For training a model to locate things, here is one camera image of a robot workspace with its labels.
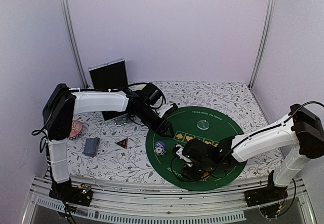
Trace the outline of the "clear dealer button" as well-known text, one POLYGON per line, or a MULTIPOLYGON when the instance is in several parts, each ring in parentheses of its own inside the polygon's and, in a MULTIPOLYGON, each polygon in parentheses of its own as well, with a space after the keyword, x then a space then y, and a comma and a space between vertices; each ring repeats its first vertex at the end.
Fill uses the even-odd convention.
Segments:
POLYGON ((201 130, 208 130, 210 127, 210 123, 207 120, 199 120, 197 122, 197 127, 201 130))

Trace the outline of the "blue playing card deck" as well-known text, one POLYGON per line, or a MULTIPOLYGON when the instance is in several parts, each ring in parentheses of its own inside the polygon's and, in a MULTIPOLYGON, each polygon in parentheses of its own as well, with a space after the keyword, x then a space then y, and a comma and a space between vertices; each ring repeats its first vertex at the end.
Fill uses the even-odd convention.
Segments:
POLYGON ((87 138, 85 145, 84 145, 83 154, 87 157, 96 156, 98 147, 99 147, 99 143, 100 143, 99 137, 87 138))

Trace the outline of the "small poker chip stack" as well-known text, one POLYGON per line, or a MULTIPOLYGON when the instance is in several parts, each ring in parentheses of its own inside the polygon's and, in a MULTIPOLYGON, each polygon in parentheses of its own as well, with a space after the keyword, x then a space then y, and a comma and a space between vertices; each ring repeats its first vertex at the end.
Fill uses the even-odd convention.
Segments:
POLYGON ((161 147, 161 146, 157 146, 155 149, 154 149, 154 152, 157 156, 165 156, 166 153, 167 153, 167 150, 164 148, 164 147, 161 147))

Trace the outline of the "aluminium poker chip case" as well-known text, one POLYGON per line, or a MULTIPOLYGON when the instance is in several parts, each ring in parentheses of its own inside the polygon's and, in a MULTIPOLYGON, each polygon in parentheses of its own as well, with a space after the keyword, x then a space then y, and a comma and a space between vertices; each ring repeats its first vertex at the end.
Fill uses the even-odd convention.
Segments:
MULTIPOLYGON (((128 85, 124 58, 88 67, 88 71, 94 89, 118 89, 128 85)), ((106 123, 114 123, 118 127, 132 123, 131 117, 127 113, 102 111, 101 114, 106 123)))

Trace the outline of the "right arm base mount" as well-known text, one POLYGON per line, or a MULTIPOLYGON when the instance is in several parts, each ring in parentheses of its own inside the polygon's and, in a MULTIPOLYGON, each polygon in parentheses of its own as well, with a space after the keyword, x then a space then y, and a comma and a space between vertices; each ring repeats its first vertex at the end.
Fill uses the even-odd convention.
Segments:
POLYGON ((267 204, 286 198, 287 186, 278 187, 274 183, 269 183, 265 187, 245 191, 244 196, 248 207, 267 204))

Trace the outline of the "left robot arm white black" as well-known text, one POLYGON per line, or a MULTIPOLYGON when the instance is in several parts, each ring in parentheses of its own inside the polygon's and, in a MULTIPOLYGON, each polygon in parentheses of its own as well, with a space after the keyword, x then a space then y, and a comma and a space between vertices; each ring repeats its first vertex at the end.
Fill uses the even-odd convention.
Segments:
POLYGON ((176 110, 175 104, 166 104, 162 91, 153 83, 140 83, 141 89, 129 86, 118 89, 74 89, 58 84, 43 109, 43 127, 32 135, 44 134, 47 142, 48 163, 55 191, 65 201, 75 197, 70 180, 67 159, 67 141, 75 115, 95 111, 114 111, 134 115, 144 126, 161 137, 174 137, 171 122, 165 114, 176 110))

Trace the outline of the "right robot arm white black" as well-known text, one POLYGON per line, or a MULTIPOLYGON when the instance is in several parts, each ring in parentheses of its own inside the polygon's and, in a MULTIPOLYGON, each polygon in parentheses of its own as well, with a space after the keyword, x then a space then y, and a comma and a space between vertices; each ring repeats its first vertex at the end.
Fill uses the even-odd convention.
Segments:
POLYGON ((276 148, 291 145, 283 163, 269 176, 262 198, 272 202, 296 174, 312 159, 323 156, 323 125, 305 105, 294 104, 280 120, 249 134, 222 139, 217 146, 194 138, 175 146, 176 156, 185 162, 183 176, 192 182, 217 170, 226 170, 276 148))

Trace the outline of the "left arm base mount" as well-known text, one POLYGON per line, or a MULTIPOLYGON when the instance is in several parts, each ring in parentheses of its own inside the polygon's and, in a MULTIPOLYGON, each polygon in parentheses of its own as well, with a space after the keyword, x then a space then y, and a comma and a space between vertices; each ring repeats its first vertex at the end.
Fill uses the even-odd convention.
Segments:
POLYGON ((49 197, 62 201, 89 207, 92 201, 92 187, 87 184, 72 186, 71 183, 52 184, 49 197))

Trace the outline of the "purple small blind button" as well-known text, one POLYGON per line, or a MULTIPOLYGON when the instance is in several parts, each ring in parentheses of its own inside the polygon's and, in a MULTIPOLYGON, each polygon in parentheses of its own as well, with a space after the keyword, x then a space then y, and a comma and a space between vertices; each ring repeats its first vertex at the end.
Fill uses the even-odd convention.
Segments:
POLYGON ((162 149, 165 149, 166 148, 166 144, 163 142, 163 141, 158 141, 154 144, 154 147, 157 148, 157 147, 160 147, 162 149))

